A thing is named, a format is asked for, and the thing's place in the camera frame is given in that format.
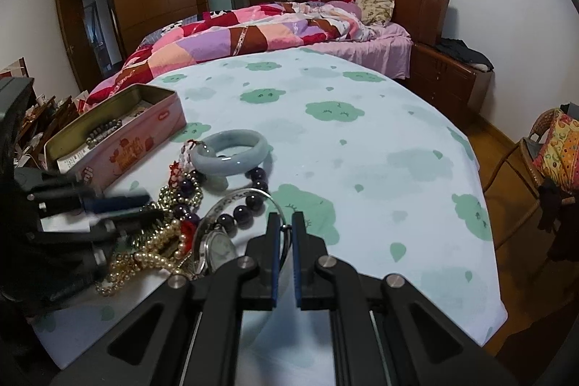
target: floral pillow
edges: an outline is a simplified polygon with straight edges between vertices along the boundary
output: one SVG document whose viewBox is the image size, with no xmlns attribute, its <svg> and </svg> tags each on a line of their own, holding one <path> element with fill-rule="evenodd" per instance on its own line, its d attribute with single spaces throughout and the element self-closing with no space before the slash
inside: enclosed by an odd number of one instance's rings
<svg viewBox="0 0 579 386">
<path fill-rule="evenodd" d="M 559 110 L 533 164 L 563 191 L 574 193 L 579 191 L 578 157 L 579 121 Z"/>
<path fill-rule="evenodd" d="M 385 25 L 392 20 L 394 0 L 356 0 L 355 3 L 362 9 L 364 25 Z"/>
</svg>

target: baseboard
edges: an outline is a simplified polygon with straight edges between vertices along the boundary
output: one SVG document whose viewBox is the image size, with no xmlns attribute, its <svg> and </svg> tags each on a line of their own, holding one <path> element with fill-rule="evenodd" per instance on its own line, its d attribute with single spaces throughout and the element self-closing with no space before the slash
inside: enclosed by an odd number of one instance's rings
<svg viewBox="0 0 579 386">
<path fill-rule="evenodd" d="M 491 124 L 486 118 L 481 117 L 478 113 L 474 115 L 474 122 L 486 133 L 494 137 L 505 148 L 511 148 L 515 143 L 497 127 Z"/>
</svg>

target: chair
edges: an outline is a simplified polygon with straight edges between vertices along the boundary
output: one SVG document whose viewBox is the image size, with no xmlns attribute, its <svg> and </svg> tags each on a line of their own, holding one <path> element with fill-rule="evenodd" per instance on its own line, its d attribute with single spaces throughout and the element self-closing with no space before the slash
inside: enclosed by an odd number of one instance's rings
<svg viewBox="0 0 579 386">
<path fill-rule="evenodd" d="M 503 246 L 503 244 L 505 244 L 511 237 L 513 237 L 516 234 L 516 232 L 520 229 L 520 227 L 523 226 L 523 224 L 525 224 L 529 220 L 529 218 L 531 218 L 531 216 L 535 213 L 535 211 L 538 210 L 540 206 L 538 188 L 542 185 L 545 178 L 533 165 L 533 160 L 538 156 L 538 153 L 541 150 L 542 144 L 539 143 L 539 140 L 551 127 L 551 123 L 553 122 L 555 118 L 555 113 L 557 111 L 558 109 L 547 110 L 546 112 L 541 114 L 539 118 L 537 118 L 537 121 L 531 128 L 531 133 L 529 134 L 529 137 L 522 138 L 517 144 L 515 144 L 515 146 L 513 146 L 513 148 L 511 148 L 502 157 L 502 159 L 495 167 L 492 175 L 490 176 L 488 183 L 483 188 L 483 193 L 486 193 L 486 191 L 493 184 L 494 179 L 496 179 L 499 170 L 506 162 L 511 167 L 511 169 L 515 171 L 515 173 L 519 176 L 519 178 L 523 181 L 527 189 L 536 199 L 536 202 L 533 204 L 533 206 L 516 222 L 514 227 L 505 236 L 503 236 L 502 239 L 500 239 L 497 243 L 495 243 L 494 250 L 499 250 Z M 532 139 L 534 135 L 537 135 L 537 140 Z M 508 160 L 509 157 L 512 155 L 512 153 L 514 153 L 517 149 L 520 150 L 520 155 L 522 156 L 523 164 L 525 164 L 525 168 L 529 172 L 529 175 L 531 176 L 532 185 L 529 183 L 528 179 L 526 179 L 522 175 L 522 173 L 520 173 L 519 170 L 516 169 L 516 167 L 514 167 Z M 562 205 L 572 205 L 574 203 L 575 203 L 574 196 L 568 196 L 567 198 L 564 198 L 562 201 Z"/>
</svg>

